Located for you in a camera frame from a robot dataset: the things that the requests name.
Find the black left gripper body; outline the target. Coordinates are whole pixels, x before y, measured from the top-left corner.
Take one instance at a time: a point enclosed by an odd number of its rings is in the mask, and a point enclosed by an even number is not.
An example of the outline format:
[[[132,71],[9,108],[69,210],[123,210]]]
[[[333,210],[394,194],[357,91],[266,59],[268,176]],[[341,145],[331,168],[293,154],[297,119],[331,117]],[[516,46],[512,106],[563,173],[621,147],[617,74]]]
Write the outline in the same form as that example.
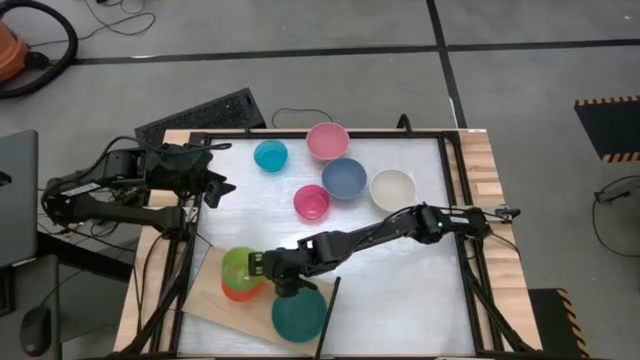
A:
[[[217,208],[224,195],[224,177],[209,170],[212,146],[163,144],[149,154],[149,188],[174,192],[179,198],[203,195]]]

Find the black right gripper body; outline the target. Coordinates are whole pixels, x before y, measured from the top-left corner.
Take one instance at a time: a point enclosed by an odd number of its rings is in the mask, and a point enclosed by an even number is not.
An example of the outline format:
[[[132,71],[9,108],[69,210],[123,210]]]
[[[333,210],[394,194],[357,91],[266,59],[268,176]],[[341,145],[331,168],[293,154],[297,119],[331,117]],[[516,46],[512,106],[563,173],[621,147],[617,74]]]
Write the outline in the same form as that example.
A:
[[[275,286],[279,297],[294,297],[302,288],[316,291],[318,287],[302,278],[304,266],[296,250],[278,248],[263,254],[263,275]]]

